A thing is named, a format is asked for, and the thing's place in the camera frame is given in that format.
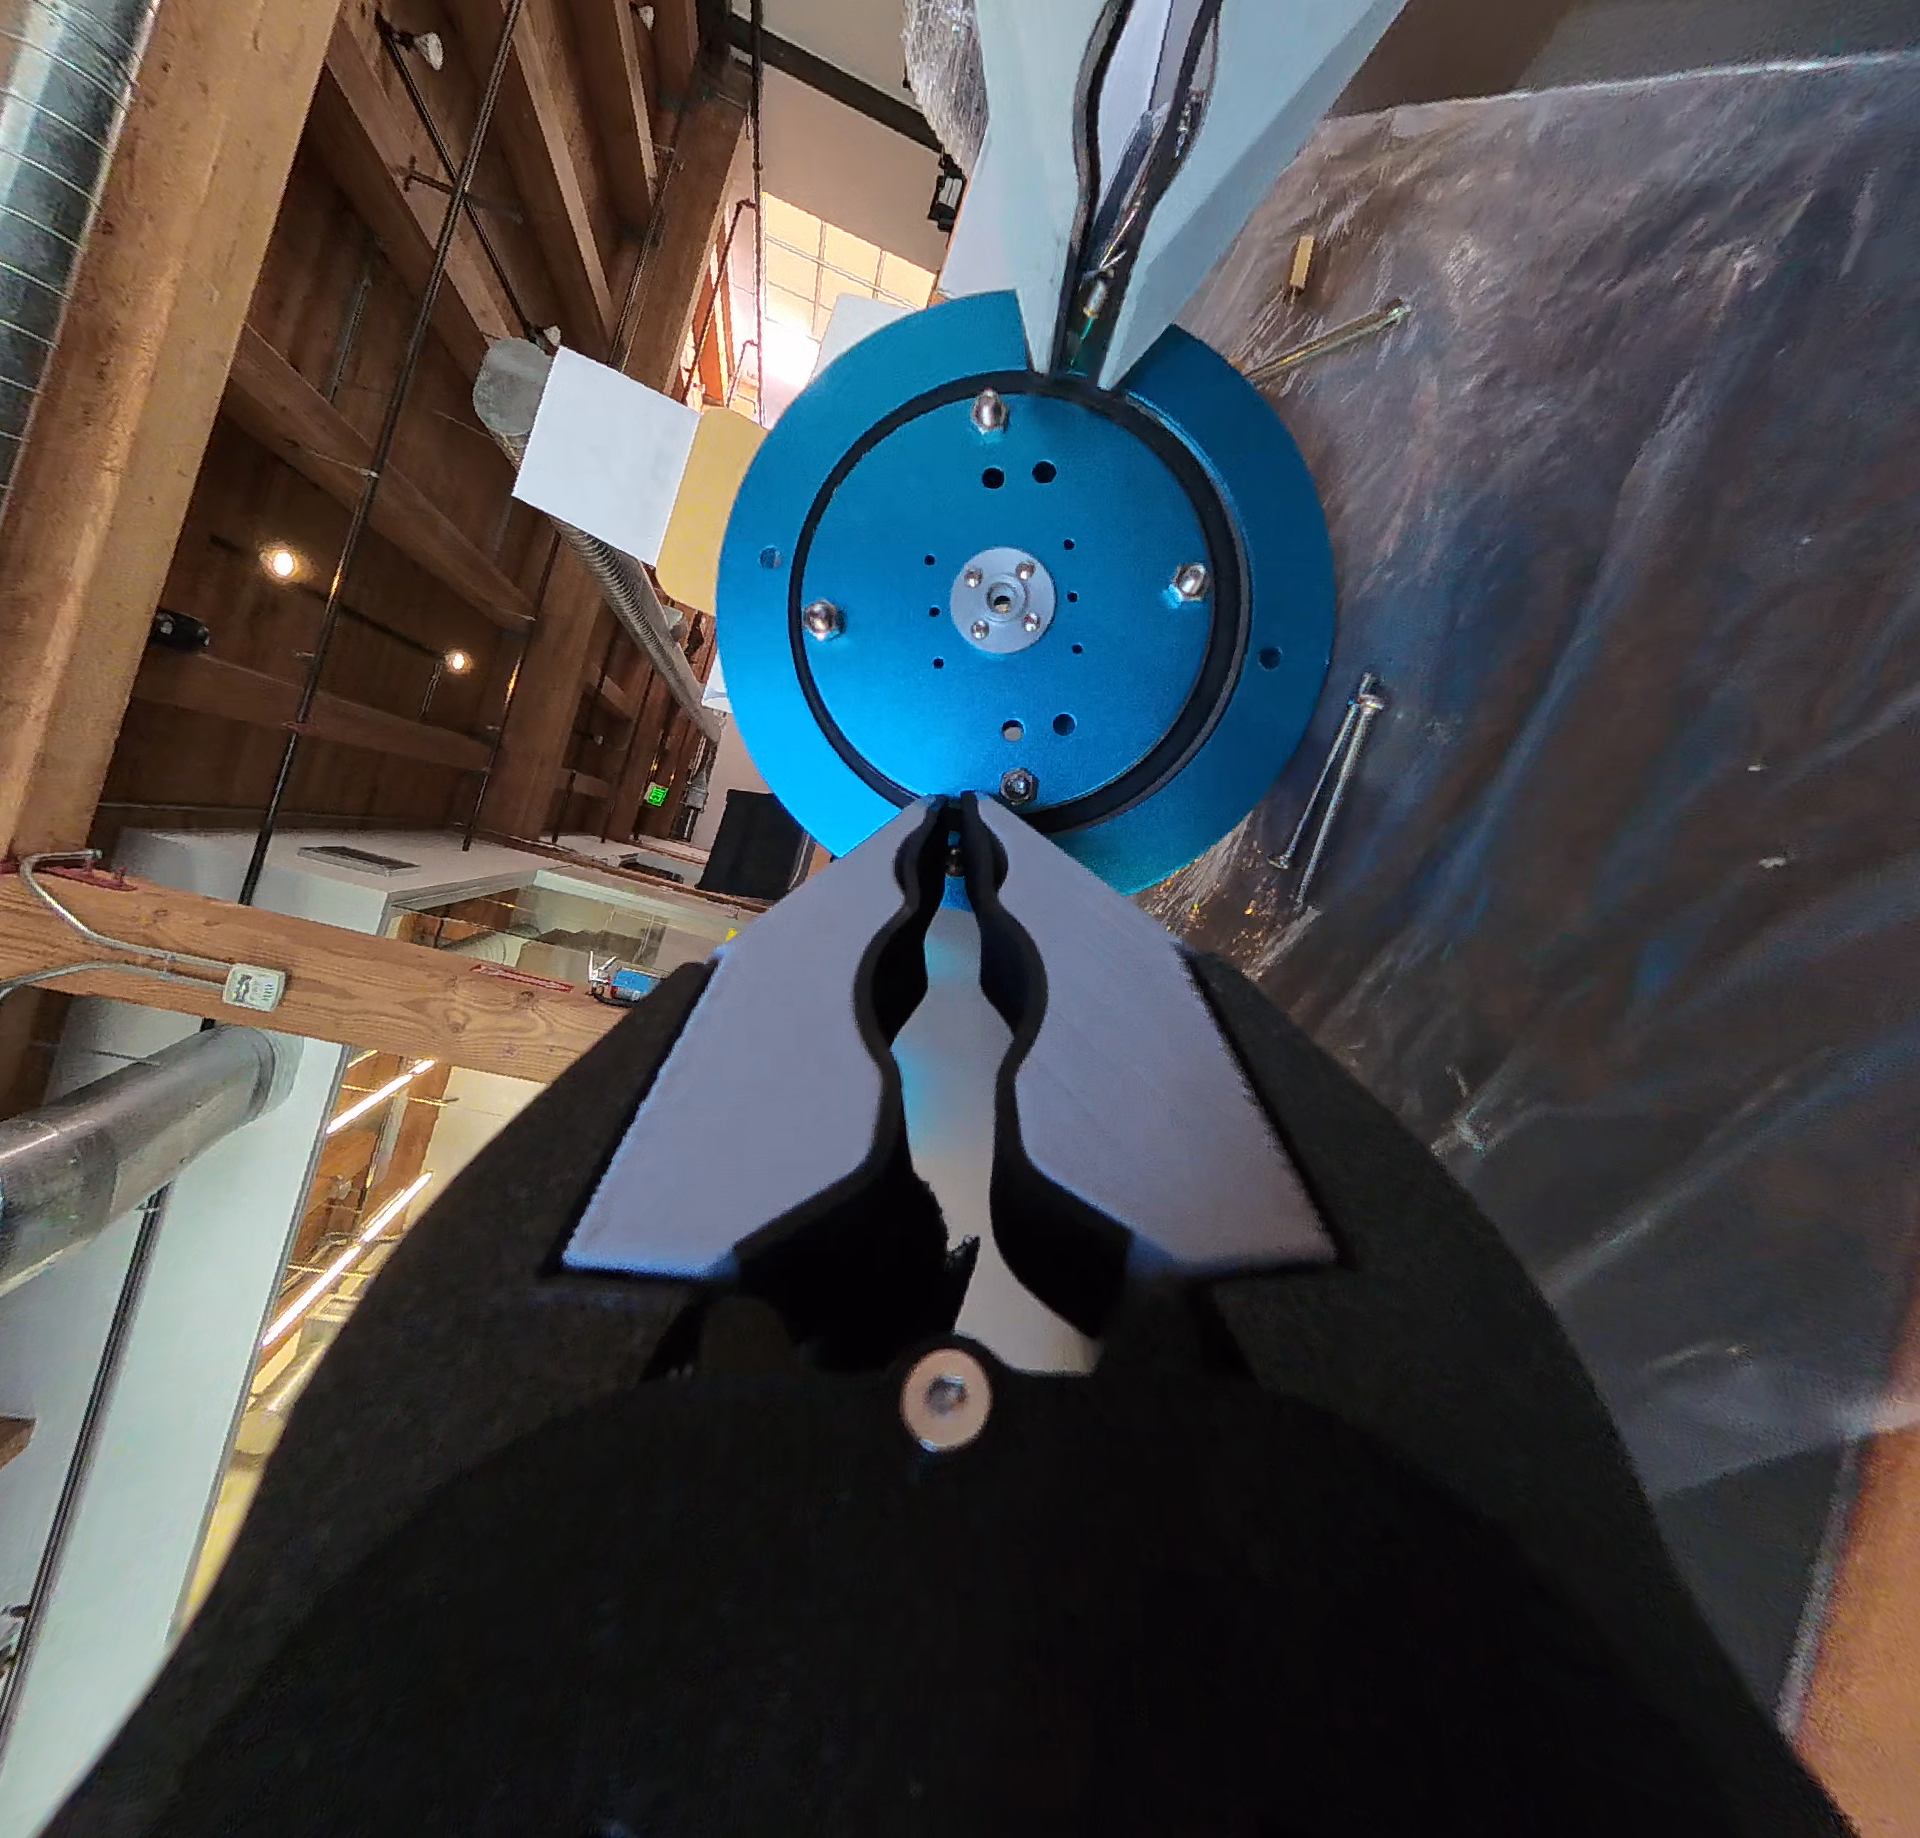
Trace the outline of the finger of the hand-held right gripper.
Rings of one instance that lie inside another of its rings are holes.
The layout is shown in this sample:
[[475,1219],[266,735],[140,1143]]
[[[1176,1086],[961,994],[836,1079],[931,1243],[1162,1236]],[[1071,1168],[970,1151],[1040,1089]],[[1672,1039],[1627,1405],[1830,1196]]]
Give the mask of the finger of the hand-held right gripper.
[[1099,247],[1099,378],[1181,316],[1408,0],[1172,0],[1153,140]]
[[1099,202],[1099,91],[1132,2],[975,0],[989,133],[942,290],[1011,290],[1035,372],[1073,357],[1073,290]]

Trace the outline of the orange and white cardboard box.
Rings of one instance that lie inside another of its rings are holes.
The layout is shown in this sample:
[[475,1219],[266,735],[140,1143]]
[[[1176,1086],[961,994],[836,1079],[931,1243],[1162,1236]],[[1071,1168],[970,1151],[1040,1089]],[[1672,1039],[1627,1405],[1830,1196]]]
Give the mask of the orange and white cardboard box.
[[607,365],[559,350],[517,497],[654,571],[664,594],[717,610],[717,564],[766,429],[689,411]]

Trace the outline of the bubble wrap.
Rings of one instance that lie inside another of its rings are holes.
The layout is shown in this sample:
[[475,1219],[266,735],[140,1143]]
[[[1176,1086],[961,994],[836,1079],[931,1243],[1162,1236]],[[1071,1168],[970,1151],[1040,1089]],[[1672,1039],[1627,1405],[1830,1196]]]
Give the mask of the bubble wrap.
[[989,133],[989,84],[975,0],[905,0],[908,89],[945,154],[975,175]]

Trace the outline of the silver air duct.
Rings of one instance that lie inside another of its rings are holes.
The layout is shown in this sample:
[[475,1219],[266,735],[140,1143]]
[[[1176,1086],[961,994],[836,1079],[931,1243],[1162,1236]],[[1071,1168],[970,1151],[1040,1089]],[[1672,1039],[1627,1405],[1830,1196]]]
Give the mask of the silver air duct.
[[3,490],[28,444],[162,0],[3,0]]

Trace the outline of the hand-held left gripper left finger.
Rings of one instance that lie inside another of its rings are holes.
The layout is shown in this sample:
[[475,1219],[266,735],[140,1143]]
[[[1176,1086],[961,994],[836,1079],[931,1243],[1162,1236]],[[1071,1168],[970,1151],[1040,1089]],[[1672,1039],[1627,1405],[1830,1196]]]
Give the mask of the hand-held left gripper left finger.
[[946,899],[945,801],[899,810],[715,959],[564,1249],[614,1275],[935,1272],[896,1039]]

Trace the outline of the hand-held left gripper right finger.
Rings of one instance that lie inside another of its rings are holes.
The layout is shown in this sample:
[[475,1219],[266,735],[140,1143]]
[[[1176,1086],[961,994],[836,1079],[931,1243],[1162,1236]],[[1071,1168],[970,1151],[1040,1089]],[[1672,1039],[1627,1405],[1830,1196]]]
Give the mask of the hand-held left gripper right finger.
[[1185,945],[995,801],[965,801],[979,983],[1009,1029],[990,1221],[1024,1283],[1196,1283],[1336,1244]]

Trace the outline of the clear plastic sheet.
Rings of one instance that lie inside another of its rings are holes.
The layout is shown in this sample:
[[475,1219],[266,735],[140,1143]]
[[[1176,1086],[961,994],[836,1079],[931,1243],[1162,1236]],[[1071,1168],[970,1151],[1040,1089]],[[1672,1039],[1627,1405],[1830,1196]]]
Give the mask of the clear plastic sheet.
[[1258,381],[1329,689],[1147,906],[1502,1229],[1773,1708],[1914,1289],[1915,162],[1914,53],[1335,119],[1188,316],[1242,363],[1411,304]]

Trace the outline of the blue round turntable base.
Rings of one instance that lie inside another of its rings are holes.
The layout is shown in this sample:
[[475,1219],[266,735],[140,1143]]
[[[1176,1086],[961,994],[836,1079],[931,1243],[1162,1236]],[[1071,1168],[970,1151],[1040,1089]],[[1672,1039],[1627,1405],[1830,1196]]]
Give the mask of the blue round turntable base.
[[761,442],[717,566],[744,745],[849,857],[995,796],[1118,893],[1235,830],[1308,735],[1336,576],[1258,386],[1168,328],[1105,388],[1009,291],[889,323]]

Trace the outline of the yellow-handled screwdriver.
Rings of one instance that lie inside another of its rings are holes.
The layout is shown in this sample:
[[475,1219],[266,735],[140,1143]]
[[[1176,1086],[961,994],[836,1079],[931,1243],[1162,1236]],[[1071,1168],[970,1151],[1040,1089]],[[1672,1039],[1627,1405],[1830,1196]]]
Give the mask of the yellow-handled screwdriver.
[[1280,378],[1287,377],[1303,365],[1320,363],[1329,355],[1348,350],[1362,341],[1379,339],[1392,329],[1397,329],[1411,316],[1411,304],[1406,300],[1392,300],[1386,307],[1359,316],[1358,320],[1348,320],[1335,324],[1329,329],[1320,329],[1303,341],[1295,341],[1286,348],[1253,355],[1247,352],[1238,367],[1245,377],[1261,381],[1261,378]]

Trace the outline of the grey metal pipe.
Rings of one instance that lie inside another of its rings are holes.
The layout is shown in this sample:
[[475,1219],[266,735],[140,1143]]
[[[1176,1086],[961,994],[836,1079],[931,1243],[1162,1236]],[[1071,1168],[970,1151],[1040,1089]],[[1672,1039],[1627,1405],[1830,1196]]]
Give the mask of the grey metal pipe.
[[212,1144],[279,1109],[300,1058],[301,1039],[217,1026],[5,1121],[5,1293],[100,1239]]

